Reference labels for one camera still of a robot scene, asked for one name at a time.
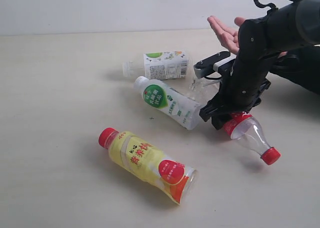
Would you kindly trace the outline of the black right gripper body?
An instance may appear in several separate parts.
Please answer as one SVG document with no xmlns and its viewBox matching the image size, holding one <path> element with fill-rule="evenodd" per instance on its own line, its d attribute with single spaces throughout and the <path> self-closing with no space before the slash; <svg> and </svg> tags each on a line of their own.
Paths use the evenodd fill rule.
<svg viewBox="0 0 320 228">
<path fill-rule="evenodd" d="M 207 76 L 219 83 L 219 90 L 207 104 L 201 108 L 199 115 L 203 121 L 221 114 L 249 112 L 261 103 L 261 94 L 270 86 L 266 75 L 272 67 L 272 57 L 244 59 L 235 57 L 231 67 L 227 64 L 219 68 L 223 74 L 214 72 Z"/>
</svg>

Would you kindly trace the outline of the person's open bare hand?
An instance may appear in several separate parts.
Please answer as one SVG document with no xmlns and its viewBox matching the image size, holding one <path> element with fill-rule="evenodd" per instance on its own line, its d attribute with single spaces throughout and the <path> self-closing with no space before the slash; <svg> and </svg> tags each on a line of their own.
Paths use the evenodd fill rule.
<svg viewBox="0 0 320 228">
<path fill-rule="evenodd" d="M 228 27 L 215 16 L 209 16 L 207 21 L 220 44 L 229 52 L 236 55 L 240 49 L 238 42 L 238 30 Z"/>
</svg>

